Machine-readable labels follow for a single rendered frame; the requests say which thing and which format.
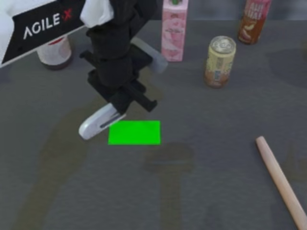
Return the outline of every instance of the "red and white can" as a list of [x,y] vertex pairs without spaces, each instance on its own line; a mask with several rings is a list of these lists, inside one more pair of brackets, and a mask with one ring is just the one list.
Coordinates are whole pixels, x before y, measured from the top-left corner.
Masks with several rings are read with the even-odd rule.
[[37,54],[41,63],[51,70],[63,69],[72,60],[72,50],[67,36],[40,47]]

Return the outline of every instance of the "green square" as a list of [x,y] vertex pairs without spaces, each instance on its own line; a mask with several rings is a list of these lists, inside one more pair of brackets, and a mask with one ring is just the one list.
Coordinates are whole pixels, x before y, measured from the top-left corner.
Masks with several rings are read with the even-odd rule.
[[160,145],[160,121],[118,121],[110,127],[109,145]]

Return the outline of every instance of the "can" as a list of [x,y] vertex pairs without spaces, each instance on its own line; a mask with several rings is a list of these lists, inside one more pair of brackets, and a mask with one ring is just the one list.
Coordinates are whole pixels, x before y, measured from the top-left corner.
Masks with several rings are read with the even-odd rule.
[[224,87],[229,79],[236,54],[236,42],[227,36],[212,39],[205,64],[204,81],[212,88]]
[[247,0],[241,19],[238,39],[244,44],[258,42],[272,0]]
[[41,46],[37,54],[41,63],[50,70],[63,69],[72,60],[72,50],[67,36]]

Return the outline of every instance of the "brown bottle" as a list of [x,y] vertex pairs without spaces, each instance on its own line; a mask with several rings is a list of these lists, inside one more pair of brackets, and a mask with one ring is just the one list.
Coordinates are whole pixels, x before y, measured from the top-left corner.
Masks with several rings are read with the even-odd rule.
[[50,70],[63,69],[72,60],[71,46],[67,36],[40,47],[37,54],[41,63]]
[[272,0],[247,0],[241,19],[238,39],[244,44],[258,42]]

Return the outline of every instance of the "red x logo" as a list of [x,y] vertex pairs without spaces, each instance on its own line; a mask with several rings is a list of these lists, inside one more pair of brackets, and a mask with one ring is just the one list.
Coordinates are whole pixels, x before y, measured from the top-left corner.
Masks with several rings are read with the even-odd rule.
[[72,18],[71,13],[72,13],[72,9],[71,8],[66,10],[66,11],[64,11],[64,15],[62,15],[62,19],[64,21],[67,21],[68,19]]

